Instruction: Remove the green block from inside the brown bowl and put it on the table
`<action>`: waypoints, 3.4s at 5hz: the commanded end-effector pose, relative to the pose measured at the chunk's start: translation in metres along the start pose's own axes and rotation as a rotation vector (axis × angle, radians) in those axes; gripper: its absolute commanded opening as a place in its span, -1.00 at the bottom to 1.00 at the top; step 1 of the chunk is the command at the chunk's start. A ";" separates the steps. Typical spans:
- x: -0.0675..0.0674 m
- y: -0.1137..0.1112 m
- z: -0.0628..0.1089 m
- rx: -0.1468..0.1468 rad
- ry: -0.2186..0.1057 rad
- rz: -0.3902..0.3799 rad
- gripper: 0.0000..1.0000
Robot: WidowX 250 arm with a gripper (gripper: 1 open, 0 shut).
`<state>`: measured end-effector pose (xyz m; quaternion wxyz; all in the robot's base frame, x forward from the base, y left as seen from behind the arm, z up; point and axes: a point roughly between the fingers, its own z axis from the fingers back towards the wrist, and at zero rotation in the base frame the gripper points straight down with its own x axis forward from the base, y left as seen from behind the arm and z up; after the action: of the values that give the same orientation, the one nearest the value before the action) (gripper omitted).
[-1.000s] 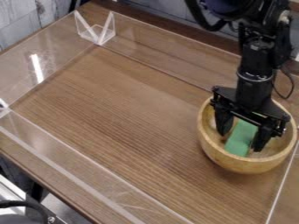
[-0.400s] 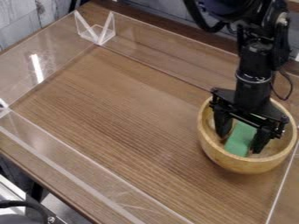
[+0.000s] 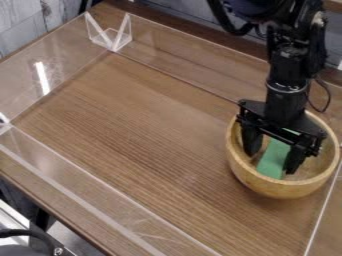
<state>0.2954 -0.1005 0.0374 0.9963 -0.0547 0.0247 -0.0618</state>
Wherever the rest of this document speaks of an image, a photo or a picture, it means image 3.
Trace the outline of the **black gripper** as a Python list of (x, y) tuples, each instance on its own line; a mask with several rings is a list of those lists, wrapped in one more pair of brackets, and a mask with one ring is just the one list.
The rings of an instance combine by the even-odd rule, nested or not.
[(269, 135), (291, 146), (285, 160), (285, 171), (293, 175), (306, 157), (317, 156), (327, 132), (314, 123), (306, 113), (309, 100), (307, 83), (294, 88), (266, 83), (266, 101), (242, 99), (238, 102), (237, 121), (242, 127), (245, 153), (253, 157)]

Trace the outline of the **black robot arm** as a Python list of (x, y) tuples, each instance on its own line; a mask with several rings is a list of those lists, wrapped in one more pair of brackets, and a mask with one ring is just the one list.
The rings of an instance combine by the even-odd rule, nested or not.
[(266, 100), (238, 101), (243, 149), (253, 156), (270, 136), (290, 146), (283, 171), (294, 174), (319, 154), (327, 132), (309, 117), (311, 82), (325, 68), (327, 19), (322, 0), (207, 0), (226, 32), (263, 34), (270, 71)]

